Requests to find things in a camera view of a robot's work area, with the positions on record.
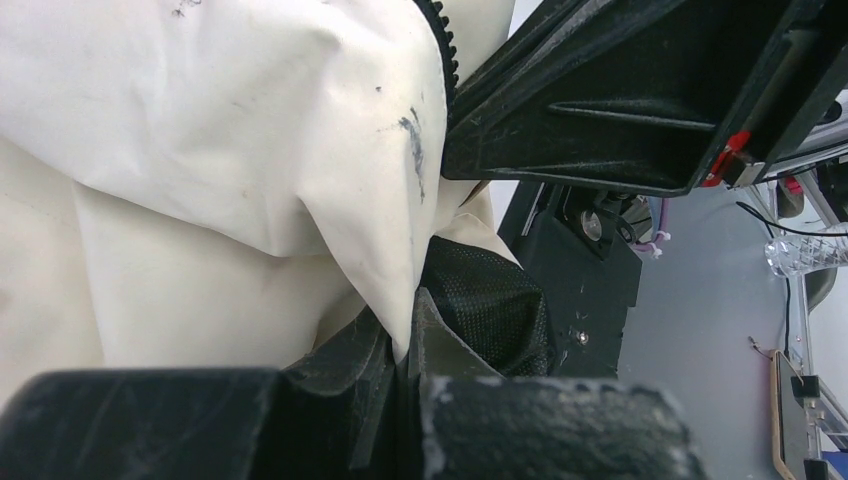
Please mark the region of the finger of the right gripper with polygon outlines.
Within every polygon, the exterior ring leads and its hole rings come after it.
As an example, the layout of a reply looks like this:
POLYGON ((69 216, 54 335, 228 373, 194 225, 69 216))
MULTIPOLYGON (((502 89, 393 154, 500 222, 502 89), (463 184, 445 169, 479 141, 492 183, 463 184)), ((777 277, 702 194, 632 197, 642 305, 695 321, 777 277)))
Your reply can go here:
POLYGON ((654 196, 744 131, 800 1, 545 1, 461 88, 442 173, 654 196))

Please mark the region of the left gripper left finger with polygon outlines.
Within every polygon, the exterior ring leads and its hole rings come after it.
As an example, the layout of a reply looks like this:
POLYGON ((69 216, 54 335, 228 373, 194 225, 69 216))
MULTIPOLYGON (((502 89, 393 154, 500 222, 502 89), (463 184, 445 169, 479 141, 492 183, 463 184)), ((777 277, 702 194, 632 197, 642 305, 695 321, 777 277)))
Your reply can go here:
POLYGON ((1 415, 5 479, 390 479, 394 367, 369 311, 296 364, 76 370, 1 415))

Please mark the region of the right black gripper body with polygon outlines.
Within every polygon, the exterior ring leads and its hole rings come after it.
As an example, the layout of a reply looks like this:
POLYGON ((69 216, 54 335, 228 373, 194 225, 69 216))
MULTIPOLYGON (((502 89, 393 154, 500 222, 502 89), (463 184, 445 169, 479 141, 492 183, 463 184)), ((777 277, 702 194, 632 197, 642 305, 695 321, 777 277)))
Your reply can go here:
POLYGON ((763 1, 775 14, 720 127, 705 187, 749 186, 789 163, 847 82, 844 1, 763 1))

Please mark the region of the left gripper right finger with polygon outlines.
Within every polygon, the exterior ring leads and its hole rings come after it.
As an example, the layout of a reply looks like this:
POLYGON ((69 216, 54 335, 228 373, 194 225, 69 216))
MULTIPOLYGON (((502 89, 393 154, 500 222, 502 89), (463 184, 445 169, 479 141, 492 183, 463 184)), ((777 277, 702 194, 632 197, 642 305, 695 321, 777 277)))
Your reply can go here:
POLYGON ((407 357, 411 479, 704 479, 676 402, 618 381, 507 378, 415 295, 407 357))

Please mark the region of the beige zip jacket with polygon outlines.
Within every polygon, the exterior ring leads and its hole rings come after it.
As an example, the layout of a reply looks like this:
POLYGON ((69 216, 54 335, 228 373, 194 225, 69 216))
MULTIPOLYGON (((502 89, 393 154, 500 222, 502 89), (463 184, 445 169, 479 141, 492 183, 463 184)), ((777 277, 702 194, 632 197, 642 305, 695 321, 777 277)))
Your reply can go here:
POLYGON ((47 371, 275 366, 370 306, 406 354, 430 239, 510 258, 442 178, 416 1, 5 1, 1 397, 47 371))

